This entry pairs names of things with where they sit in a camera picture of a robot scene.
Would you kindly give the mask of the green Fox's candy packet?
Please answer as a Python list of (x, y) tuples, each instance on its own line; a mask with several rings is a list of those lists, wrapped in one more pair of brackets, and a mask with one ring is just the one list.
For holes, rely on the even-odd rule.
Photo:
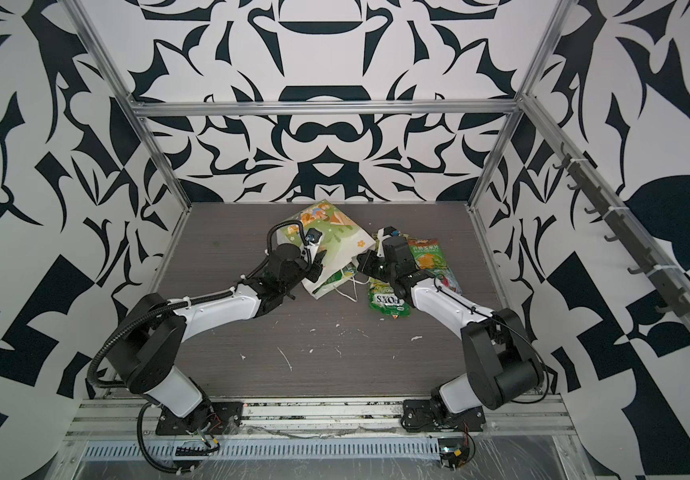
[(396, 319), (411, 314), (411, 307), (400, 299), (386, 282), (370, 278), (368, 294), (370, 307), (383, 315)]

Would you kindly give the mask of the white floral paper bag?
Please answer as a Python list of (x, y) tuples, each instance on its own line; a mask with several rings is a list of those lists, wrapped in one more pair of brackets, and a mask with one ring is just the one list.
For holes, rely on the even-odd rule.
[(316, 228), (323, 233), (317, 250), (324, 252), (323, 271), (316, 283), (302, 281), (302, 285), (314, 299), (319, 299), (335, 289), (320, 292), (318, 288), (334, 272), (351, 264), (356, 270), (356, 257), (375, 246), (375, 239), (348, 217), (339, 207), (327, 200), (317, 202), (293, 216), (305, 228)]

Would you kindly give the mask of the green snack packet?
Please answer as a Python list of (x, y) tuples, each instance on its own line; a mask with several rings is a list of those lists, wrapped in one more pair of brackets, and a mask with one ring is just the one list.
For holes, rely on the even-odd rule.
[(444, 287), (462, 293), (462, 289), (453, 274), (440, 248), (437, 239), (408, 238), (408, 245), (416, 264), (423, 270), (428, 270)]

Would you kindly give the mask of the green barcode candy packet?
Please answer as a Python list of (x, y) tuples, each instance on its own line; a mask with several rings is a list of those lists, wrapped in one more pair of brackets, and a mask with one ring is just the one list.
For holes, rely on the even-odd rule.
[(342, 269), (334, 272), (322, 285), (318, 291), (324, 292), (335, 289), (343, 283), (350, 281), (356, 275), (356, 270), (351, 264), (346, 265)]

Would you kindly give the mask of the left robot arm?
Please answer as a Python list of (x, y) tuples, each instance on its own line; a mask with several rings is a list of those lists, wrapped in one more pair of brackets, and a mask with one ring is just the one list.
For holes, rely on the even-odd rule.
[(229, 323), (262, 317), (283, 303), (304, 280), (319, 279), (326, 252), (317, 245), (285, 243), (270, 251), (259, 270), (228, 290), (165, 301), (151, 294), (106, 341), (107, 359), (121, 386), (183, 420), (188, 430), (207, 423), (211, 402), (175, 365), (181, 344)]

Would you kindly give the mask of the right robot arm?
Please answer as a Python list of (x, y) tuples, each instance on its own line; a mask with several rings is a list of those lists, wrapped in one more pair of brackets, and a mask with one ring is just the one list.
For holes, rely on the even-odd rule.
[(465, 373), (433, 393), (442, 414), (459, 415), (478, 407), (496, 410), (544, 381), (543, 361), (519, 316), (510, 309), (478, 305), (445, 286), (417, 265), (406, 238), (388, 237), (380, 253), (361, 253), (357, 262), (359, 272), (388, 283), (399, 299), (460, 339)]

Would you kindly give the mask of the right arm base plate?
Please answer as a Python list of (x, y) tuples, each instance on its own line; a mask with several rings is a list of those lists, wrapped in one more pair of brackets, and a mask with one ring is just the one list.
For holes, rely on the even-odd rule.
[(400, 418), (401, 427), (410, 433), (465, 429), (469, 432), (481, 432), (485, 422), (485, 414), (481, 407), (451, 413), (436, 398), (404, 400)]

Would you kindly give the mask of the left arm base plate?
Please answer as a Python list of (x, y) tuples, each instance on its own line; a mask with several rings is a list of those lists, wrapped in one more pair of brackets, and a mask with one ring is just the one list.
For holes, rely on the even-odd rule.
[(178, 417), (170, 409), (163, 407), (156, 434), (229, 434), (241, 425), (243, 408), (244, 403), (239, 401), (213, 401), (210, 406), (202, 402), (186, 417)]

